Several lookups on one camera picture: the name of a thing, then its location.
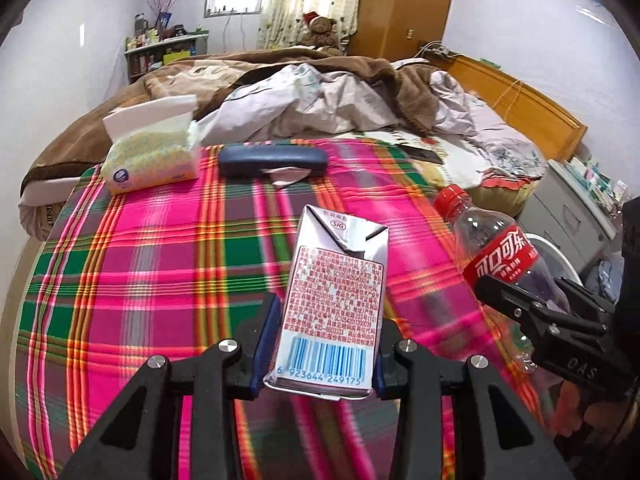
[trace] black clamp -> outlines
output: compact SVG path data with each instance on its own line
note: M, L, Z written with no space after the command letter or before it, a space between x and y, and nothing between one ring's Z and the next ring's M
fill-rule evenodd
M60 473L60 480L174 480L182 399L193 396L191 479L242 477L234 399L263 386L282 318L267 294L234 339L172 363L152 356L130 379ZM453 399L456 477L462 480L569 480L561 456L484 356L436 357L384 320L373 385L401 399L390 479L442 477L442 396Z
M556 280L573 316L549 310L540 298L493 276L478 279L475 294L520 324L533 344L532 361L586 388L595 398L620 400L636 374L614 334L614 307L566 279Z

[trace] white wall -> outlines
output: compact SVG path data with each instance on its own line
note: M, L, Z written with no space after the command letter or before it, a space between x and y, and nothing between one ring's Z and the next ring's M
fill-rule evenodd
M258 14L242 17L204 18L204 6L205 0L178 0L171 9L170 26L181 23L188 31L193 31L198 26L207 29L209 31L209 54L222 54L225 51L225 43L228 53L255 50L260 26ZM148 7L145 9L145 13L151 22L151 12ZM244 29L244 47L242 45L242 29Z
M124 41L141 2L32 0L0 46L0 311L27 239L17 209L22 178L54 137L127 84Z
M640 194L640 62L604 7L591 0L452 0L444 43L501 65L567 108L588 126L583 142L602 170Z

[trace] plaid bed sheet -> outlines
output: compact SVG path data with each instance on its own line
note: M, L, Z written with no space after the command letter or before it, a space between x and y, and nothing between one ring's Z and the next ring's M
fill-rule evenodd
M219 178L219 147L203 149L197 181L111 196L99 168L84 174L37 263L18 334L18 430L34 475L57 476L149 356L198 355L232 336L266 290L283 298L306 204L389 226L385 315L438 355L487 356L541 420L535 389L498 342L504 322L463 282L452 235L427 200L433 190L402 152L367 139L298 142L328 153L328 174L284 190ZM236 417L248 480L388 475L394 402L265 389L255 402L237 401ZM189 418L187 401L181 479L189 473ZM443 438L443 476L452 478L446 402Z

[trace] drawer handle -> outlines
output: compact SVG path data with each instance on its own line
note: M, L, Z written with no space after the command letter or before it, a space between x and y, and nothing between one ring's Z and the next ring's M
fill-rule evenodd
M564 204L564 209L566 209L569 213L571 213L571 216L574 217L575 220L578 222L578 227L580 227L580 224L582 223L582 220L580 220L578 218L578 215L576 213L574 213L573 211L571 211L567 204Z
M545 238L547 240L549 240L553 245L555 245L558 250L560 250L560 245L556 244L556 241L554 240L554 238L549 234L549 231L545 231Z

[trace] red bottle cap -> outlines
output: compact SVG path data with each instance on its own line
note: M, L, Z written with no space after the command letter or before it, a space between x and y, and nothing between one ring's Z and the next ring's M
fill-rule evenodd
M457 184L452 184L441 190L433 203L434 208L445 220L453 210L469 195Z

